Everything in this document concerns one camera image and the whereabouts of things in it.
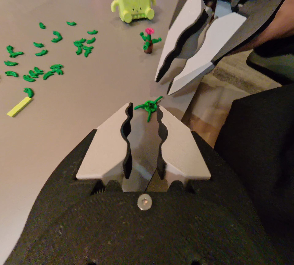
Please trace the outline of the green wheel stem piece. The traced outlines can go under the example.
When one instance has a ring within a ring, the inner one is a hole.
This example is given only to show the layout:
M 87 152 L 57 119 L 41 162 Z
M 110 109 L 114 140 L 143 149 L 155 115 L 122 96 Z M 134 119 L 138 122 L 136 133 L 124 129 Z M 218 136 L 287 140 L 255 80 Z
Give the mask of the green wheel stem piece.
M 137 109 L 144 109 L 145 111 L 148 112 L 148 117 L 147 117 L 147 123 L 150 122 L 151 119 L 151 115 L 152 113 L 157 111 L 157 103 L 163 98 L 163 96 L 159 96 L 157 99 L 155 99 L 154 101 L 151 100 L 147 100 L 146 102 L 144 102 L 141 105 L 137 105 L 134 107 L 134 110 Z

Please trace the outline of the person's black jacket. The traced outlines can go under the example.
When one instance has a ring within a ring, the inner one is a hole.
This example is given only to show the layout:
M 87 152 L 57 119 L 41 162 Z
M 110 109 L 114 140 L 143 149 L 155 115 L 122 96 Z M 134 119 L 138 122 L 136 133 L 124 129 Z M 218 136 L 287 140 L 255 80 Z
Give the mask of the person's black jacket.
M 294 85 L 233 101 L 214 149 L 241 179 L 284 264 L 293 264 Z

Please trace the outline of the lime green toy pot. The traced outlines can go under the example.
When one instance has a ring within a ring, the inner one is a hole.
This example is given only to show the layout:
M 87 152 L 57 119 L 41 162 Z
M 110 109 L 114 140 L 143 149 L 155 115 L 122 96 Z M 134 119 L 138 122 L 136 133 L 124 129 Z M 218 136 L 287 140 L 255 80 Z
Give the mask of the lime green toy pot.
M 154 18 L 155 12 L 151 8 L 156 5 L 156 0 L 114 0 L 111 3 L 111 11 L 118 8 L 120 19 L 129 24 L 133 20 Z

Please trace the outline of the person's right hand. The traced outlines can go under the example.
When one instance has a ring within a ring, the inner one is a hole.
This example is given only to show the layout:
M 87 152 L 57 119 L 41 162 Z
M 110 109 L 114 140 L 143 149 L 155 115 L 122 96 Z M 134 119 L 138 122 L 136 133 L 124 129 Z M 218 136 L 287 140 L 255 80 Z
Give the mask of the person's right hand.
M 232 51 L 228 55 L 253 50 L 262 44 L 294 34 L 294 0 L 285 0 L 277 11 L 272 22 L 249 43 Z

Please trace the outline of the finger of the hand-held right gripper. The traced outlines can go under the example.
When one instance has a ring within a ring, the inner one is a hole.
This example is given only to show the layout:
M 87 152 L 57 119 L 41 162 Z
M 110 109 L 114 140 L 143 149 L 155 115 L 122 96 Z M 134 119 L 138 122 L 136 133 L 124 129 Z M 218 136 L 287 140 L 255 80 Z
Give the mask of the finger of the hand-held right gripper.
M 213 21 L 206 31 L 202 46 L 186 61 L 183 71 L 173 79 L 167 95 L 176 93 L 193 79 L 209 73 L 215 67 L 212 59 L 245 21 L 246 17 L 236 12 Z
M 207 22 L 209 15 L 205 7 L 203 0 L 187 0 L 185 2 L 168 31 L 156 71 L 156 83 L 163 78 L 173 60 L 180 55 L 186 41 Z

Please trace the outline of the small brick flower plant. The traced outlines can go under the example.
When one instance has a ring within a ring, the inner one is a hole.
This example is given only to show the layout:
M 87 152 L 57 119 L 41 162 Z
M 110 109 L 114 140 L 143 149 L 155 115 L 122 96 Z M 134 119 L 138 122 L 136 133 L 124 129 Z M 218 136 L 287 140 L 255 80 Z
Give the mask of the small brick flower plant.
M 159 37 L 158 39 L 153 39 L 152 34 L 154 33 L 154 29 L 151 27 L 148 27 L 145 29 L 144 32 L 140 33 L 141 38 L 144 41 L 143 50 L 146 54 L 151 54 L 153 51 L 153 44 L 161 42 L 162 39 Z

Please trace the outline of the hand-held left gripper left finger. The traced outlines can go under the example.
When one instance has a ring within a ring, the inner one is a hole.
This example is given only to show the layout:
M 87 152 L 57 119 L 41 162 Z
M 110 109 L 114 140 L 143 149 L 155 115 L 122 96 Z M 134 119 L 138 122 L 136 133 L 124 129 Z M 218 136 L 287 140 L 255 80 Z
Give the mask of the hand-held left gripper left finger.
M 100 179 L 106 185 L 116 180 L 123 185 L 132 170 L 128 135 L 133 117 L 133 103 L 123 105 L 97 129 L 76 174 L 78 180 Z

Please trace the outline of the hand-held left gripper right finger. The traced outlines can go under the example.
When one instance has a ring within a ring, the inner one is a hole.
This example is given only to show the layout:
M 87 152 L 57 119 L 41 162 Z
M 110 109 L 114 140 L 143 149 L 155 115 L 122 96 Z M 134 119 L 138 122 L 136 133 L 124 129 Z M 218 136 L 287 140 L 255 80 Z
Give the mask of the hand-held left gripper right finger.
M 190 129 L 163 106 L 157 107 L 158 135 L 161 139 L 157 171 L 168 187 L 180 181 L 209 180 L 211 173 Z

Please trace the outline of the scattered green leaf pieces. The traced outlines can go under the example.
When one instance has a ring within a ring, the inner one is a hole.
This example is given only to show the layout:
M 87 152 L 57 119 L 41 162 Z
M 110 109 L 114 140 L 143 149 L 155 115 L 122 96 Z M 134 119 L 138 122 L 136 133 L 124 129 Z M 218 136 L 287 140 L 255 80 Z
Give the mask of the scattered green leaf pieces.
M 67 21 L 66 24 L 69 26 L 76 26 L 77 25 L 77 23 L 74 21 L 73 22 Z M 41 29 L 46 29 L 45 24 L 42 22 L 39 22 L 39 27 Z M 92 31 L 87 31 L 88 35 L 96 35 L 97 33 L 98 33 L 98 31 L 95 29 Z M 63 39 L 62 35 L 58 31 L 53 31 L 53 35 L 55 36 L 55 38 L 51 39 L 52 43 L 58 43 Z M 96 41 L 95 37 L 93 37 L 91 39 L 81 38 L 80 40 L 75 40 L 73 42 L 73 44 L 77 48 L 77 50 L 75 51 L 76 55 L 81 55 L 83 53 L 85 57 L 88 57 L 88 55 L 92 52 L 94 47 L 93 46 L 86 46 L 85 43 L 87 45 L 90 45 L 90 44 L 94 43 L 95 41 Z M 33 45 L 37 48 L 44 48 L 45 47 L 43 43 L 33 42 Z M 24 54 L 24 52 L 22 52 L 22 51 L 14 51 L 14 47 L 11 45 L 8 45 L 6 47 L 6 50 L 9 53 L 10 58 L 15 58 L 17 56 Z M 48 53 L 48 50 L 43 49 L 40 52 L 35 53 L 35 56 L 42 57 L 42 56 L 45 56 L 47 53 Z M 13 67 L 13 66 L 18 65 L 19 63 L 7 60 L 7 61 L 4 61 L 4 64 L 6 66 Z M 44 72 L 43 70 L 41 70 L 35 66 L 33 68 L 33 70 L 28 71 L 28 74 L 23 75 L 23 79 L 27 82 L 35 82 L 35 80 L 37 78 L 39 78 L 39 76 L 41 76 L 43 80 L 47 80 L 49 77 L 53 76 L 54 74 L 63 75 L 64 74 L 64 72 L 62 70 L 63 68 L 64 68 L 64 66 L 62 64 L 53 64 L 50 66 L 49 71 Z M 12 70 L 8 70 L 4 74 L 6 76 L 13 76 L 16 78 L 19 77 L 19 74 L 15 71 L 12 71 Z M 24 91 L 24 93 L 27 94 L 28 98 L 34 97 L 33 89 L 25 87 L 23 91 Z

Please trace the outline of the yellow flat brick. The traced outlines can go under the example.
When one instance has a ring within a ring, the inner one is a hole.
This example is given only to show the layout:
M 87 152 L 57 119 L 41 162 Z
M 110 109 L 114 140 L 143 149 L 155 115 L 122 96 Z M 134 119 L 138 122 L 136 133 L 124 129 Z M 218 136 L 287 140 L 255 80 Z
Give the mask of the yellow flat brick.
M 25 97 L 21 100 L 15 107 L 13 107 L 8 113 L 6 113 L 9 117 L 15 117 L 18 113 L 20 113 L 31 101 L 33 98 Z

